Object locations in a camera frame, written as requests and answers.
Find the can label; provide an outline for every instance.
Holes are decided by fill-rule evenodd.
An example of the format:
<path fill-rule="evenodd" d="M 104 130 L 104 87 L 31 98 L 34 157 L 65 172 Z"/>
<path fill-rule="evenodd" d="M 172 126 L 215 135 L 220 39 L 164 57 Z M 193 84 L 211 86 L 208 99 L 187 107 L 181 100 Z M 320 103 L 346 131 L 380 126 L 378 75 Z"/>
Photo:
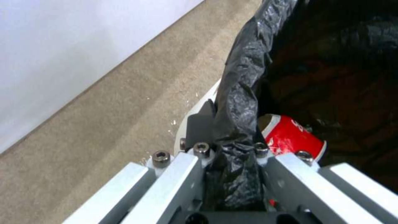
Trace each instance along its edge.
<path fill-rule="evenodd" d="M 269 124 L 261 133 L 274 155 L 307 151 L 315 161 L 322 157 L 326 150 L 326 141 L 319 140 L 288 116 L 269 115 Z"/>

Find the bolt head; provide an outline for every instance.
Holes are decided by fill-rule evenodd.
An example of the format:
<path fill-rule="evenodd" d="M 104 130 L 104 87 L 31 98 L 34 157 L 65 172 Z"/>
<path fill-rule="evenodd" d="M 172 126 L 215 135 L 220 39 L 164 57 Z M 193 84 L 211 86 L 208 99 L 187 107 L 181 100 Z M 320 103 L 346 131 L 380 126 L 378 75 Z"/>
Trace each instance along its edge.
<path fill-rule="evenodd" d="M 165 168 L 170 164 L 170 153 L 168 151 L 156 151 L 152 154 L 152 163 L 157 168 Z"/>

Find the black plastic bag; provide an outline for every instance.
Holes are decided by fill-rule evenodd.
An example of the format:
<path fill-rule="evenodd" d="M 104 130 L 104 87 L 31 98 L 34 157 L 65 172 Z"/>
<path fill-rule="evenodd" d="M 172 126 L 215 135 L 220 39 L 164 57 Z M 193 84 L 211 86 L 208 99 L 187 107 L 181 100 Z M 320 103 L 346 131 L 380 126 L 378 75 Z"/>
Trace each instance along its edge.
<path fill-rule="evenodd" d="M 253 151 L 257 81 L 270 63 L 276 36 L 297 1 L 266 0 L 242 28 L 226 62 L 215 105 L 214 162 L 206 172 L 205 210 L 263 210 L 262 182 Z"/>
<path fill-rule="evenodd" d="M 304 108 L 309 105 L 306 100 L 327 98 L 328 93 L 320 85 L 322 81 L 345 77 L 360 67 L 355 71 L 372 68 L 370 73 L 381 72 L 393 82 L 398 59 L 397 9 L 397 1 L 391 0 L 325 0 L 309 5 L 294 0 L 262 3 L 235 39 L 218 89 L 213 127 L 217 152 L 205 175 L 205 210 L 264 209 L 261 174 L 253 147 L 259 116 L 287 114 L 303 125 L 314 126 L 314 134 L 319 138 L 330 140 L 343 133 L 339 121 L 326 119 L 327 112 L 318 118 L 308 116 Z M 314 59 L 317 65 L 354 69 L 343 69 L 341 76 L 324 77 L 322 73 L 314 78 L 307 75 L 313 69 Z M 306 74 L 307 79 L 320 82 L 300 86 L 302 83 L 297 81 L 302 79 L 292 74 Z M 363 85 L 372 83 L 371 75 Z M 280 83 L 289 88 L 288 94 L 275 94 L 283 89 L 278 86 Z M 397 141 L 393 142 L 388 146 L 398 148 Z"/>

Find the floor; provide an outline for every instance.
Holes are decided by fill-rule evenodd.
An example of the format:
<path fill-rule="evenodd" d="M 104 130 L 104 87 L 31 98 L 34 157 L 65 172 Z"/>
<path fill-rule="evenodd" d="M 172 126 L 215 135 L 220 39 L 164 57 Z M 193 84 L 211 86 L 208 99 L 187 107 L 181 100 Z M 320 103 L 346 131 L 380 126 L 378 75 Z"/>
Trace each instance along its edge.
<path fill-rule="evenodd" d="M 173 151 L 260 0 L 207 0 L 0 155 L 0 223 L 60 223 L 128 162 Z"/>

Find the hex socket screw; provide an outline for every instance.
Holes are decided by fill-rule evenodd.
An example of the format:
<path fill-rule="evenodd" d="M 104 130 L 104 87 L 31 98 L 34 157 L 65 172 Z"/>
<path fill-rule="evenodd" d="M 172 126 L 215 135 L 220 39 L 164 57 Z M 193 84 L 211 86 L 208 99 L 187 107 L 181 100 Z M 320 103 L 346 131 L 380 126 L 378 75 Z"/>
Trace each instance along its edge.
<path fill-rule="evenodd" d="M 154 167 L 165 168 L 170 164 L 170 153 L 168 151 L 156 151 L 152 154 L 152 163 Z"/>
<path fill-rule="evenodd" d="M 264 158 L 264 157 L 266 157 L 267 154 L 268 154 L 268 151 L 269 151 L 267 145 L 264 144 L 264 143 L 262 143 L 262 142 L 256 142 L 256 143 L 254 144 L 254 149 L 255 149 L 256 157 L 257 157 L 257 158 Z"/>
<path fill-rule="evenodd" d="M 210 156 L 210 146 L 206 142 L 197 142 L 193 146 L 193 154 L 200 159 L 208 158 Z"/>

